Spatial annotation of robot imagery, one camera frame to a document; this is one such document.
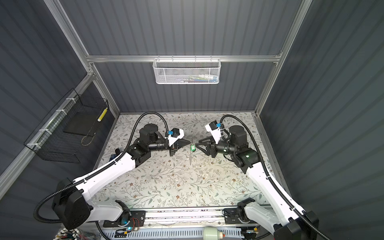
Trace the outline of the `white mesh wall basket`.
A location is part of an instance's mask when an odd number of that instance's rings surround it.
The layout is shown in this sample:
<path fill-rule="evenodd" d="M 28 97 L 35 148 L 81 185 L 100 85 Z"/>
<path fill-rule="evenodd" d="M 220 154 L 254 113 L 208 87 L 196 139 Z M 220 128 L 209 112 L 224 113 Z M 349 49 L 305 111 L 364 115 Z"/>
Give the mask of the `white mesh wall basket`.
<path fill-rule="evenodd" d="M 213 59 L 153 61 L 154 76 L 159 85 L 215 85 L 220 82 L 221 67 L 221 61 Z"/>

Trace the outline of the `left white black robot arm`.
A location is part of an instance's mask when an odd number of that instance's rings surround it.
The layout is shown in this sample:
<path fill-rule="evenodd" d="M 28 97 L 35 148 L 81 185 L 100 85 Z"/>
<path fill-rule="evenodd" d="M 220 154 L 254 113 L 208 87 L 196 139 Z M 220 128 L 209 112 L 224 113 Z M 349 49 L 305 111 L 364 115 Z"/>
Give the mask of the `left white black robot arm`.
<path fill-rule="evenodd" d="M 154 114 L 165 125 L 164 136 L 155 124 L 146 124 L 141 128 L 136 140 L 133 139 L 135 133 L 131 132 L 124 150 L 110 162 L 82 177 L 60 181 L 56 191 L 35 207 L 35 220 L 45 224 L 63 224 L 69 230 L 84 223 L 104 220 L 128 225 L 132 215 L 123 201 L 98 204 L 92 200 L 93 196 L 113 180 L 138 168 L 151 157 L 152 152 L 169 151 L 172 157 L 179 149 L 191 144 L 184 138 L 184 130 L 169 129 L 165 118 L 159 113 Z"/>

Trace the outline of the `yellow marker in basket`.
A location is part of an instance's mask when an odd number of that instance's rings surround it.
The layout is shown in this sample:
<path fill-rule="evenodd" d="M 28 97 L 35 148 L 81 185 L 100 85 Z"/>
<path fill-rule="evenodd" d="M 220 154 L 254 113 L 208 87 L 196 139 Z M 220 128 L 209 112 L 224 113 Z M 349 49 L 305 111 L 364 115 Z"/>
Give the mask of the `yellow marker in basket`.
<path fill-rule="evenodd" d="M 108 109 L 109 109 L 109 108 L 105 108 L 105 109 L 101 112 L 101 114 L 99 115 L 99 117 L 98 117 L 98 119 L 97 119 L 98 122 L 101 122 L 101 121 L 103 120 L 103 118 L 105 117 L 106 113 L 108 112 Z"/>

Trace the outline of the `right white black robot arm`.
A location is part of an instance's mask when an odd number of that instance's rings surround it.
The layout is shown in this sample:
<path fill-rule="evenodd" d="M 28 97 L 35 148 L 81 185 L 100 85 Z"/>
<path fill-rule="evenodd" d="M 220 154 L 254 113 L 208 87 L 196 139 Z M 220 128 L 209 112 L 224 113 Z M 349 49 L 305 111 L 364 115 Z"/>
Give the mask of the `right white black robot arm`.
<path fill-rule="evenodd" d="M 257 185 L 272 207 L 269 211 L 252 198 L 238 203 L 238 218 L 254 221 L 276 240 L 315 240 L 329 237 L 319 230 L 319 218 L 307 212 L 285 191 L 268 170 L 256 140 L 248 126 L 234 115 L 224 115 L 205 126 L 211 135 L 196 143 L 196 148 L 215 158 L 230 157 L 241 171 Z"/>

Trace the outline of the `white cylinder canister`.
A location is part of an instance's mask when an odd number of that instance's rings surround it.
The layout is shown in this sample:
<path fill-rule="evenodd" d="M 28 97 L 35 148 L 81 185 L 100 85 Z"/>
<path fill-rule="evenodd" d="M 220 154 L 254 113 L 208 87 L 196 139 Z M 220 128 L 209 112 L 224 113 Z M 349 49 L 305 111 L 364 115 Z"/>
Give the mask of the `white cylinder canister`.
<path fill-rule="evenodd" d="M 221 231 L 213 227 L 205 227 L 203 230 L 203 240 L 222 240 L 225 237 Z"/>

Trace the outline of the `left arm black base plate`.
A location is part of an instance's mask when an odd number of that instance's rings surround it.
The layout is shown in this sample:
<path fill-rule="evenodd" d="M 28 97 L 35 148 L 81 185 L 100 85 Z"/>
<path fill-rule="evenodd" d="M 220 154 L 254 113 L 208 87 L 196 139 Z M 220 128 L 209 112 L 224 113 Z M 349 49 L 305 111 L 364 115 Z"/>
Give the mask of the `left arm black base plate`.
<path fill-rule="evenodd" d="M 146 211 L 131 211 L 130 214 L 123 213 L 116 221 L 104 221 L 104 228 L 117 227 L 143 227 L 146 219 Z"/>

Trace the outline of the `blue black tool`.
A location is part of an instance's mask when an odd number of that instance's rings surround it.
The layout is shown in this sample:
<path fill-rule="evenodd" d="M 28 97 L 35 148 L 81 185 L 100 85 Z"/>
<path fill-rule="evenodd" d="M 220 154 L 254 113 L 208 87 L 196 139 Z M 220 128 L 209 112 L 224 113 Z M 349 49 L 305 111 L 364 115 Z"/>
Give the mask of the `blue black tool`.
<path fill-rule="evenodd" d="M 113 159 L 118 157 L 121 153 L 122 153 L 122 151 L 119 148 L 115 149 L 115 153 L 110 156 L 110 160 L 109 161 L 112 161 Z"/>

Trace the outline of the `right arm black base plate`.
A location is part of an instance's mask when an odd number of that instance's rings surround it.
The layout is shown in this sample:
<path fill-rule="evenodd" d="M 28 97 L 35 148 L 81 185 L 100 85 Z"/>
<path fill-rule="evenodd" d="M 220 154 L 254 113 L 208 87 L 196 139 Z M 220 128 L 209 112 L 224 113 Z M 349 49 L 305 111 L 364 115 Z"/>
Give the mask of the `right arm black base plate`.
<path fill-rule="evenodd" d="M 227 225 L 256 224 L 255 221 L 241 219 L 240 218 L 240 213 L 239 213 L 237 208 L 224 208 L 222 210 L 222 214 L 224 216 L 225 223 Z"/>

